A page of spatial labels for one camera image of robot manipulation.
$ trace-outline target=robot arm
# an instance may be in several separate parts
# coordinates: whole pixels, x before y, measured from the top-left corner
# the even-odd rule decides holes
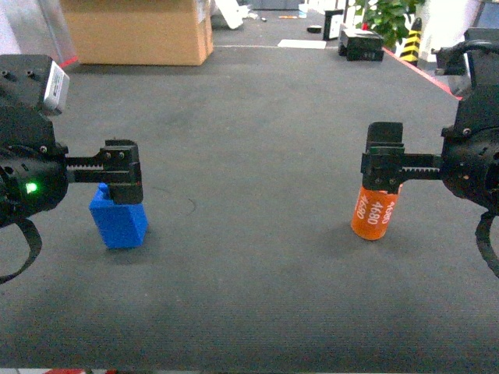
[[[362,159],[363,186],[397,193],[409,179],[441,179],[455,196],[486,208],[476,242],[499,277],[499,259],[490,246],[490,226],[499,215],[499,30],[469,29],[465,38],[434,52],[441,75],[466,74],[463,55],[468,54],[471,77],[454,125],[442,130],[441,155],[406,154],[402,123],[373,123]]]
[[[17,224],[30,256],[22,273],[38,256],[41,238],[29,217],[54,209],[69,183],[104,182],[117,204],[143,199],[138,146],[130,140],[106,140],[93,157],[67,157],[68,147],[55,141],[47,115],[65,106],[69,77],[44,55],[0,55],[0,228]]]

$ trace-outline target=black bracket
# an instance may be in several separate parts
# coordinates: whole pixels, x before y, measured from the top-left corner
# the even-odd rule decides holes
[[[409,179],[440,179],[441,157],[405,153],[400,122],[374,122],[367,132],[361,172],[366,189],[398,193]]]
[[[93,157],[67,157],[69,183],[108,184],[117,204],[142,202],[142,174],[139,147],[131,140],[106,140]]]

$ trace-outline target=cardboard box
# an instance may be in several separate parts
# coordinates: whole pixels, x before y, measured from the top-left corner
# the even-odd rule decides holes
[[[61,0],[83,64],[201,65],[213,51],[207,0]]]

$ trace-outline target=green led light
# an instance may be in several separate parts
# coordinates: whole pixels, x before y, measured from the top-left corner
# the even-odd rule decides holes
[[[26,184],[26,192],[28,193],[28,195],[30,193],[36,192],[37,190],[38,190],[38,186],[36,183],[27,183]]]

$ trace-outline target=black cable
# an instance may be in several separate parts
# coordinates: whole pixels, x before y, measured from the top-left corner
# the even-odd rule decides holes
[[[499,43],[492,43],[490,41],[462,41],[457,43],[454,47],[450,48],[452,53],[463,55],[468,51],[484,51],[492,52],[499,55]]]
[[[7,283],[8,281],[11,281],[12,279],[20,275],[28,267],[30,267],[30,265],[34,263],[34,260],[38,257],[41,251],[41,238],[34,223],[31,222],[30,220],[27,220],[26,218],[23,218],[18,220],[16,224],[17,226],[19,226],[19,228],[24,234],[24,238],[26,238],[26,241],[28,242],[28,245],[30,247],[30,254],[19,270],[17,270],[15,273],[1,276],[0,284],[4,284]]]
[[[476,245],[478,245],[478,250],[480,251],[482,258],[494,275],[499,278],[499,259],[490,244],[490,227],[492,226],[492,221],[495,217],[496,214],[491,213],[490,211],[482,214],[475,235]]]

